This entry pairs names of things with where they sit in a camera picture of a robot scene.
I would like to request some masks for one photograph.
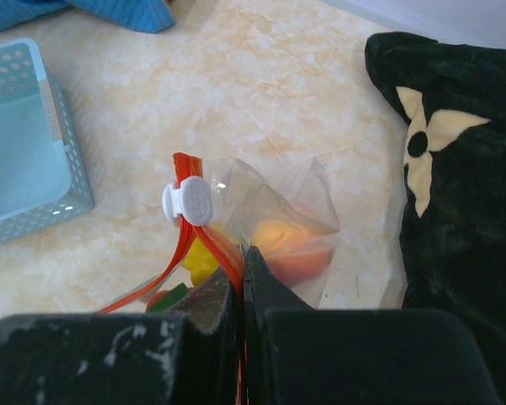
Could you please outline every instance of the green object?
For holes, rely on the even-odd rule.
[[[148,312],[163,312],[168,310],[182,298],[189,294],[189,289],[184,283],[178,284],[171,291],[164,295],[158,302],[153,304]]]

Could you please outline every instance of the white plastic clip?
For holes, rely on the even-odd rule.
[[[185,179],[180,188],[176,183],[169,183],[161,197],[165,217],[180,226],[178,218],[183,215],[193,226],[207,225],[213,216],[212,195],[207,181],[198,175]]]

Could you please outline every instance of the blue towel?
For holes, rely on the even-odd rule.
[[[175,24],[165,0],[0,0],[0,31],[68,6],[142,32],[156,33]]]

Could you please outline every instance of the flower center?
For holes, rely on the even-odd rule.
[[[428,150],[428,136],[424,131],[416,132],[406,147],[406,151],[413,158],[419,158]]]

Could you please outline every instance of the marble surface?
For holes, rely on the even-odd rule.
[[[36,40],[63,84],[96,201],[0,246],[0,317],[91,311],[161,272],[177,237],[160,206],[175,151],[268,175],[316,155],[342,225],[321,306],[399,305],[406,131],[363,66],[366,38],[383,28],[317,0],[172,8],[178,24],[159,35],[78,10],[0,34]]]

